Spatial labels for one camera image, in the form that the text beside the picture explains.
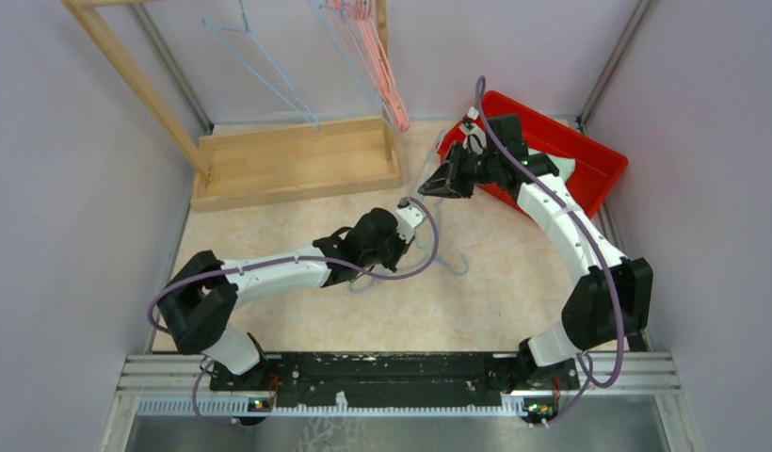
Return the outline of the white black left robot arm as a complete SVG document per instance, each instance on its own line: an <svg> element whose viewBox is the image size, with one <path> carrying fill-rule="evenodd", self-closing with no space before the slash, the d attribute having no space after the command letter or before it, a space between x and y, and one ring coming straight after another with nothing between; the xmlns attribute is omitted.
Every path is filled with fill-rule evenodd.
<svg viewBox="0 0 772 452"><path fill-rule="evenodd" d="M200 251L170 280L155 306L178 353L206 356L255 390L266 383L269 365L255 339L231 326L234 310L287 291L350 283L377 266L394 275L425 218L415 205L393 212L374 208L354 226L290 253L223 260L211 250Z"/></svg>

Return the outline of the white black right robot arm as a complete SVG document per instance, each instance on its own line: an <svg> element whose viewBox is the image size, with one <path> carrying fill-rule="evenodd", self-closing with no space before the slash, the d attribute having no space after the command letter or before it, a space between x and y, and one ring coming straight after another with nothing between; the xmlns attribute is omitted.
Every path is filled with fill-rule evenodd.
<svg viewBox="0 0 772 452"><path fill-rule="evenodd" d="M495 186L545 232L574 283L559 320L520 343L521 383L540 388L555 365L644 330L651 266L611 244L576 202L566 186L574 160L529 148L516 115L487 122L465 117L458 129L463 138L449 145L420 194L462 199L472 197L478 185Z"/></svg>

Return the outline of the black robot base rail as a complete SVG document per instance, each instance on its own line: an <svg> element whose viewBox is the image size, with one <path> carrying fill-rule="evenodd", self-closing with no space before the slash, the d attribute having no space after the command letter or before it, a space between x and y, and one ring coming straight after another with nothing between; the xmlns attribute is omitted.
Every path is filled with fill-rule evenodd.
<svg viewBox="0 0 772 452"><path fill-rule="evenodd" d="M278 408L496 408L503 396L577 390L574 361L537 369L514 352L278 352L241 376L218 363L215 392L261 391Z"/></svg>

